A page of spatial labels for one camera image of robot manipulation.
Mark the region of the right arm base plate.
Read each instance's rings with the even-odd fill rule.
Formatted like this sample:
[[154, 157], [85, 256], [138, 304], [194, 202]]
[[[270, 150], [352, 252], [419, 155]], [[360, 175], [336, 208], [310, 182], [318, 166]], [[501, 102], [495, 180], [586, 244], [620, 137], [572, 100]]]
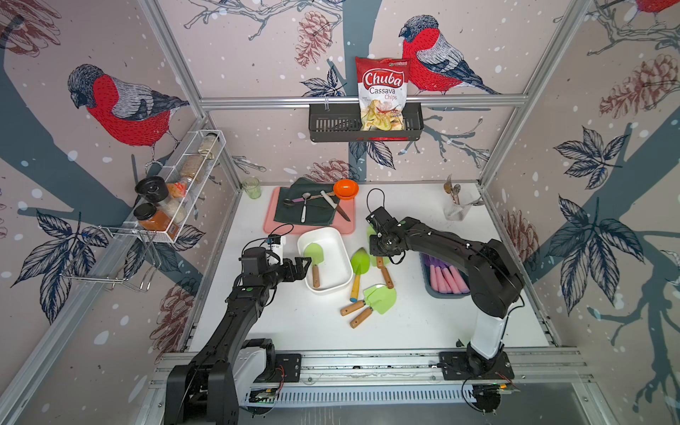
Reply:
[[439, 352], [437, 366], [442, 369], [446, 381], [515, 379], [515, 372], [504, 351], [492, 359], [485, 359], [467, 349]]

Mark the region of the iridescent spoon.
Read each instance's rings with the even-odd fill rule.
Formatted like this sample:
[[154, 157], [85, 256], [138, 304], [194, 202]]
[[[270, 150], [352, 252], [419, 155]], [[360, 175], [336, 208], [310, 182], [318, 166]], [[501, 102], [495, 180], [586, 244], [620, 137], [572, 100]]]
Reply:
[[318, 199], [318, 198], [322, 198], [322, 195], [314, 195], [314, 196], [310, 196], [308, 198], [304, 198], [304, 197], [295, 198], [295, 199], [285, 198], [283, 200], [283, 204], [287, 207], [293, 207], [293, 206], [297, 206], [298, 204], [303, 204], [305, 202], [309, 202], [311, 200]]

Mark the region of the green shovel yellow handle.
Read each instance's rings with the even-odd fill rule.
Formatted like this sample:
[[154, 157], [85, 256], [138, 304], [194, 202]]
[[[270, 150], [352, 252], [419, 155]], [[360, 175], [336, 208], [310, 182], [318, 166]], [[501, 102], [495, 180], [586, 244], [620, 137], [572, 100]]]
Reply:
[[350, 295], [350, 301], [352, 303], [357, 302], [359, 299], [359, 288], [361, 288], [361, 276], [368, 272], [370, 268], [370, 258], [369, 254], [365, 248], [359, 248], [356, 253], [351, 258], [352, 270], [354, 272], [354, 280], [352, 283], [352, 290]]

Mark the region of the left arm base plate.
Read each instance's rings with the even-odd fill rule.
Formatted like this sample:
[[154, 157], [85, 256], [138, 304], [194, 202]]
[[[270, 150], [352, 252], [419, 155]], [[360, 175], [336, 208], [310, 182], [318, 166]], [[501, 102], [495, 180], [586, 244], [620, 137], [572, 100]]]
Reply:
[[300, 353], [266, 353], [260, 352], [264, 356], [264, 368], [254, 377], [254, 384], [272, 384], [284, 382], [296, 383], [300, 381], [302, 355]]

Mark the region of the orange spice jar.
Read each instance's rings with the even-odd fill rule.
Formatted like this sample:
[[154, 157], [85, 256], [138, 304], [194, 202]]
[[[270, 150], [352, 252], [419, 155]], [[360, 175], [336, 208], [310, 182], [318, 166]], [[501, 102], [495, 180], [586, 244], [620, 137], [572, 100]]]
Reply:
[[138, 205], [133, 215], [138, 223], [149, 231], [166, 232], [170, 237], [175, 237], [179, 230], [171, 217], [151, 203]]

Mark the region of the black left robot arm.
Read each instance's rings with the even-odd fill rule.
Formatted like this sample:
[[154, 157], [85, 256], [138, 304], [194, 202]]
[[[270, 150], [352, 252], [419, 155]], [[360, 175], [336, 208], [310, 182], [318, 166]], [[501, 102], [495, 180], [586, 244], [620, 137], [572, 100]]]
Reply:
[[264, 247], [244, 250], [241, 273], [227, 298], [227, 311], [205, 347], [187, 365], [172, 369], [166, 381], [163, 423], [181, 424], [189, 407], [205, 407], [205, 419], [215, 424], [236, 424], [237, 355], [247, 334], [260, 318], [270, 292], [279, 283], [306, 278], [309, 257], [283, 259]]

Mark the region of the dark green cloth napkin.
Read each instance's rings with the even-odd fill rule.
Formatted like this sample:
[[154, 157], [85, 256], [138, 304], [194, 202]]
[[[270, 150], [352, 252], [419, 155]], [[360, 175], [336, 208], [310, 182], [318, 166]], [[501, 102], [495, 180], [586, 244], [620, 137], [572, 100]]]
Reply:
[[[305, 223], [300, 221], [303, 204], [293, 207], [287, 207], [283, 204], [285, 198], [302, 198], [302, 195], [306, 192], [309, 192], [311, 196], [320, 195], [321, 191], [325, 191], [330, 195], [333, 191], [333, 185], [330, 183], [314, 182], [302, 177], [297, 179], [290, 187], [281, 187], [274, 220], [292, 225], [329, 226], [334, 221], [336, 212], [324, 198], [308, 202]], [[332, 196], [332, 198], [336, 203], [339, 202], [338, 197]]]

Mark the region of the Chuba cassava chips bag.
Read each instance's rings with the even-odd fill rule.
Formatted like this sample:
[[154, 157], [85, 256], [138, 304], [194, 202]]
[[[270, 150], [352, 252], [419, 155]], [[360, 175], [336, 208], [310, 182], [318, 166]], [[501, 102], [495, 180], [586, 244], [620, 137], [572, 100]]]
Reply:
[[409, 59], [356, 58], [362, 131], [406, 129]]

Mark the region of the teal storage tray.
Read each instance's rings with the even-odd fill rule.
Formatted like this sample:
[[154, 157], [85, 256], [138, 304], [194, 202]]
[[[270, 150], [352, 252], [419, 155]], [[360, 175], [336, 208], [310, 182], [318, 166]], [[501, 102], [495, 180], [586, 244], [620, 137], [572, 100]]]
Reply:
[[[434, 297], [435, 299], [462, 299], [463, 297], [465, 298], [465, 297], [467, 297], [471, 294], [471, 291], [467, 294], [460, 294], [460, 295], [452, 294], [452, 293], [441, 293], [441, 292], [437, 293], [437, 292], [434, 292], [432, 290], [432, 288], [430, 288], [429, 270], [428, 270], [428, 267], [427, 267], [427, 265], [424, 261], [425, 255], [428, 255], [428, 254], [424, 254], [424, 253], [420, 254], [421, 268], [423, 269], [423, 279], [424, 279], [425, 289], [428, 292], [428, 294], [430, 294], [430, 296]], [[431, 256], [431, 258], [432, 258], [433, 263], [435, 263], [436, 266], [437, 266], [437, 262], [439, 261], [439, 259], [436, 259], [432, 256]], [[462, 275], [465, 282], [467, 283], [467, 286], [469, 286], [469, 278], [467, 277], [467, 275], [465, 273], [461, 272], [460, 270], [459, 270], [459, 272]], [[439, 279], [439, 284], [443, 283], [442, 274], [441, 274], [441, 271], [438, 267], [437, 267], [437, 277]]]

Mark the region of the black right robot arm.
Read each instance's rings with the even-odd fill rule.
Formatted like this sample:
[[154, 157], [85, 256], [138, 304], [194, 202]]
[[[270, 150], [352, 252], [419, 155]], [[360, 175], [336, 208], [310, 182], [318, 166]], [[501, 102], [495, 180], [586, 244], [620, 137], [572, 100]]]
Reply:
[[490, 372], [503, 349], [511, 306], [524, 287], [506, 246], [497, 239], [469, 241], [412, 217], [399, 221], [383, 207], [370, 212], [367, 222], [375, 230], [369, 238], [372, 255], [391, 258], [417, 251], [463, 271], [478, 309], [475, 331], [467, 345], [467, 363], [474, 376]]

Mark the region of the purple shovel pink handle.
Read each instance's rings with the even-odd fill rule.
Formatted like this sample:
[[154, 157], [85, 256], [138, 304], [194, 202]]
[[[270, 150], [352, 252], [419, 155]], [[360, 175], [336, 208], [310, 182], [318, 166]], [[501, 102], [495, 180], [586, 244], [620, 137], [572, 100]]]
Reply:
[[437, 262], [437, 267], [440, 269], [441, 274], [442, 274], [442, 279], [443, 283], [439, 284], [439, 291], [441, 293], [452, 293], [452, 294], [461, 294], [461, 290], [459, 288], [459, 285], [457, 284], [456, 279], [452, 275], [452, 271], [450, 269], [450, 266], [447, 265], [445, 262], [442, 262], [439, 260]]
[[453, 281], [457, 285], [458, 291], [461, 294], [469, 293], [470, 292], [469, 287], [468, 287], [467, 283], [465, 282], [465, 280], [463, 279], [460, 272], [458, 271], [458, 269], [454, 266], [450, 266], [449, 271], [452, 275]]
[[439, 287], [439, 279], [437, 277], [437, 267], [436, 264], [433, 263], [432, 258], [429, 255], [424, 256], [424, 261], [428, 267], [429, 270], [429, 279], [430, 279], [430, 288], [434, 292], [439, 293], [440, 292], [440, 287]]

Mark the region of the pink cutting board tray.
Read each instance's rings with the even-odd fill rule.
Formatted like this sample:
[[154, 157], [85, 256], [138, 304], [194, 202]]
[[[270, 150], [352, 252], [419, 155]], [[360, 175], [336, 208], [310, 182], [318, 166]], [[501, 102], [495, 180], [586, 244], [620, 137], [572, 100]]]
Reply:
[[[271, 195], [269, 207], [267, 209], [266, 219], [262, 227], [265, 233], [270, 233], [281, 225], [280, 222], [274, 220], [274, 214], [276, 213], [280, 189], [281, 187], [275, 187], [273, 194]], [[340, 215], [336, 214], [334, 217], [334, 221], [333, 223], [331, 223], [330, 226], [331, 228], [335, 228], [336, 230], [338, 230], [341, 235], [350, 235], [356, 229], [357, 219], [355, 200], [354, 199], [340, 200], [339, 206], [344, 209], [344, 211], [348, 214], [351, 220], [346, 221]], [[296, 224], [294, 226], [294, 229], [290, 233], [292, 235], [302, 235], [308, 231], [312, 231], [317, 228], [321, 228], [321, 226], [305, 226]]]

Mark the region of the small green glass cup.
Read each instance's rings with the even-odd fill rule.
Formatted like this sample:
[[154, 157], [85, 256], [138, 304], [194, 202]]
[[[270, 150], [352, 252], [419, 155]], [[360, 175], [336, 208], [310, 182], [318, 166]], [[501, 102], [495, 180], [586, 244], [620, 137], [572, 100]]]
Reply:
[[262, 194], [260, 180], [257, 177], [248, 177], [242, 181], [242, 189], [250, 199], [259, 199]]

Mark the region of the clear glass with cutlery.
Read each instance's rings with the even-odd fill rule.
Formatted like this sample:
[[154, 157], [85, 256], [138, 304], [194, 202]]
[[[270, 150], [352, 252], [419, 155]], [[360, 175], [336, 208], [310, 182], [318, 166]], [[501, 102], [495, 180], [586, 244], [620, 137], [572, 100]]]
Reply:
[[444, 192], [450, 202], [444, 207], [448, 221], [463, 221], [473, 206], [482, 206], [483, 198], [473, 183], [455, 182], [449, 175], [444, 183]]

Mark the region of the white handled knife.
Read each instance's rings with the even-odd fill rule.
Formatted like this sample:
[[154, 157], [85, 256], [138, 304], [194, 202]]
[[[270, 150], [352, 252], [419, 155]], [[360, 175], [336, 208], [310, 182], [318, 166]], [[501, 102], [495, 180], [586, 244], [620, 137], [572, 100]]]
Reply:
[[327, 192], [325, 192], [325, 191], [321, 191], [321, 195], [322, 195], [322, 197], [326, 200], [326, 202], [327, 202], [327, 203], [328, 203], [328, 204], [329, 204], [329, 205], [330, 205], [330, 206], [331, 206], [331, 207], [332, 207], [332, 208], [333, 208], [333, 209], [334, 209], [334, 210], [335, 210], [335, 211], [336, 211], [336, 212], [337, 212], [344, 220], [346, 220], [346, 221], [350, 221], [350, 220], [351, 220], [350, 217], [349, 217], [349, 215], [343, 210], [343, 208], [342, 208], [340, 205], [338, 205], [338, 203], [336, 203], [336, 202], [333, 200], [333, 198], [332, 198], [331, 195], [329, 195], [329, 194], [328, 194]]

